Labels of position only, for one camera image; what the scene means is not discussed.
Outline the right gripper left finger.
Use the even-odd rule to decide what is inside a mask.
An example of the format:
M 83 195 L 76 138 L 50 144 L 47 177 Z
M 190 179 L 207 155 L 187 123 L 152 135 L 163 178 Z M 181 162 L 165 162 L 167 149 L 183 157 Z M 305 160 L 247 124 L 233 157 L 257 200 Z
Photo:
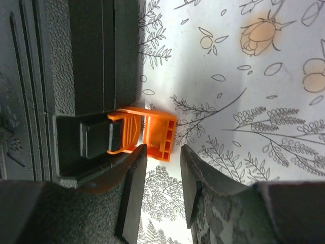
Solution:
M 1 243 L 136 243 L 147 146 L 80 188 L 1 181 Z

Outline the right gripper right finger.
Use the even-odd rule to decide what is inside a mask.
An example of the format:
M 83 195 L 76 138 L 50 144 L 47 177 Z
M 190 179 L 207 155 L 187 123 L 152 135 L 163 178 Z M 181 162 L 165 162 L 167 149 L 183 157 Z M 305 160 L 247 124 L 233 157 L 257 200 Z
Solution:
M 194 243 L 324 243 L 323 181 L 243 185 L 188 145 L 180 167 L 185 216 Z

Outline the black plastic tool case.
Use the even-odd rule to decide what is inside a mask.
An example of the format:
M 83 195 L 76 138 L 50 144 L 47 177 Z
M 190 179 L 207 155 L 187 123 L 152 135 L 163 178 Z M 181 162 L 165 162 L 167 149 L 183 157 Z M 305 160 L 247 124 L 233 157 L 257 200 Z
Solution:
M 174 119 L 134 108 L 158 1 L 1 1 L 1 182 L 77 188 L 138 144 L 169 161 Z

